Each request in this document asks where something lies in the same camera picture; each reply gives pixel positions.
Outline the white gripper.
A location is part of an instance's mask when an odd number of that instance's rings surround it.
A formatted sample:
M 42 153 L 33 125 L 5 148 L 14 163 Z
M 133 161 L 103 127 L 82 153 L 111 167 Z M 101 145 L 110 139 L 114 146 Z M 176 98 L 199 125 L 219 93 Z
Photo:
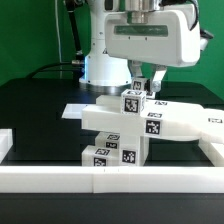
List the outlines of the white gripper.
M 135 60 L 129 62 L 133 78 L 142 76 L 141 62 L 154 64 L 150 91 L 159 92 L 166 66 L 194 66 L 199 60 L 200 27 L 191 29 L 196 18 L 194 8 L 164 8 L 146 17 L 146 24 L 129 24 L 127 13 L 109 14 L 105 44 L 109 56 Z

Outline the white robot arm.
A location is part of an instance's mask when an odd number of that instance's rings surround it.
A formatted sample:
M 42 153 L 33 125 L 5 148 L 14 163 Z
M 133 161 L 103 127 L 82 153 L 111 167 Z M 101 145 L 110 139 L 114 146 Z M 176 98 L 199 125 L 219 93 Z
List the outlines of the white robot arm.
M 152 65 L 149 91 L 169 67 L 191 67 L 214 38 L 200 27 L 197 0 L 81 0 L 90 8 L 91 50 L 84 80 L 95 87 L 134 85 Z

